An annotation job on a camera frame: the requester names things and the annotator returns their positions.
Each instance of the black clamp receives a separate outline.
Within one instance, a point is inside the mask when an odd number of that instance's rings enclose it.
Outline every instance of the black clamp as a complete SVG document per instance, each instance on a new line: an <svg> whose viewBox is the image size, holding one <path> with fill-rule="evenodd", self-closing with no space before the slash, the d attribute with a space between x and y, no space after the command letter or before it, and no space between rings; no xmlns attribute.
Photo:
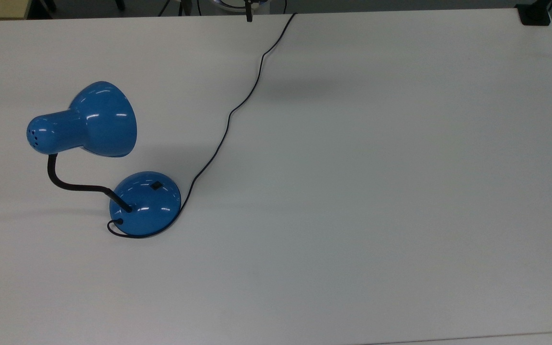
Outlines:
<svg viewBox="0 0 552 345"><path fill-rule="evenodd" d="M244 0L244 9L246 10L246 21L252 22L253 21L253 9L251 7L252 4L258 4L260 0Z"/></svg>
<svg viewBox="0 0 552 345"><path fill-rule="evenodd" d="M515 8L519 11L521 24L528 26L548 26L551 23L551 18L548 15L551 7L552 0L537 0L531 5L515 5Z"/></svg>

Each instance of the lamp shade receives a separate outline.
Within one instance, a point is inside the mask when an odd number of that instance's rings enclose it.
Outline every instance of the lamp shade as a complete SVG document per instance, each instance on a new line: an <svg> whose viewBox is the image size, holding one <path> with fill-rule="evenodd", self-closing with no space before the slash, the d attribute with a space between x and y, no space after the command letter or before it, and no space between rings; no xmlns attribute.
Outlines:
<svg viewBox="0 0 552 345"><path fill-rule="evenodd" d="M27 127L29 145L45 155L82 147L96 155L122 157L131 152L137 137L129 100L106 81L82 90L68 110L37 116Z"/></svg>

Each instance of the white table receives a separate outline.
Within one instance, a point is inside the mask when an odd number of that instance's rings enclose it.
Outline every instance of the white table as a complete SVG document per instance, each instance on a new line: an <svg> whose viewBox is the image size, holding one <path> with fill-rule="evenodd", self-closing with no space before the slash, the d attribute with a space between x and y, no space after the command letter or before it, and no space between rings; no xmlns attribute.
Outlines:
<svg viewBox="0 0 552 345"><path fill-rule="evenodd" d="M348 345L552 332L552 26L300 15L176 224L105 229L24 131L110 81L185 195L288 16L0 22L0 344Z"/></svg>
<svg viewBox="0 0 552 345"><path fill-rule="evenodd" d="M552 345L552 333L517 336L497 336L489 338L423 341L421 345Z"/></svg>

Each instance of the black flexible neck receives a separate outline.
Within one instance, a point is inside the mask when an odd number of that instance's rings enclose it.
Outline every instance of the black flexible neck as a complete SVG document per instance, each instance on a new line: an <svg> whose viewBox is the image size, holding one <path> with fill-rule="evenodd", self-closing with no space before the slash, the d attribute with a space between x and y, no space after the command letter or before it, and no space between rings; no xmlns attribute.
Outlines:
<svg viewBox="0 0 552 345"><path fill-rule="evenodd" d="M52 181L55 186L63 188L65 190L76 190L80 192L101 192L107 195L120 207L122 207L125 212L130 213L132 211L131 206L125 203L125 201L123 201L123 199L121 199L118 195L114 194L114 192L112 192L110 188L105 188L105 186L100 185L73 185L61 181L59 177L57 177L57 172L55 171L55 164L57 164L57 155L58 153L48 155L48 177L50 177L50 181Z"/></svg>

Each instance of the chair leg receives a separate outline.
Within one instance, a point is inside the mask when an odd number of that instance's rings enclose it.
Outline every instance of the chair leg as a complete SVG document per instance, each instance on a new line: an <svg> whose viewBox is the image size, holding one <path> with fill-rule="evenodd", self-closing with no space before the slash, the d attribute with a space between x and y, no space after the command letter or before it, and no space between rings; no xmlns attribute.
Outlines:
<svg viewBox="0 0 552 345"><path fill-rule="evenodd" d="M52 19L52 17L40 0L31 0L31 5L29 5L29 13L27 13L27 19Z"/></svg>
<svg viewBox="0 0 552 345"><path fill-rule="evenodd" d="M44 4L46 4L46 7L48 7L48 10L51 12L57 11L57 5L55 5L54 0L44 0Z"/></svg>

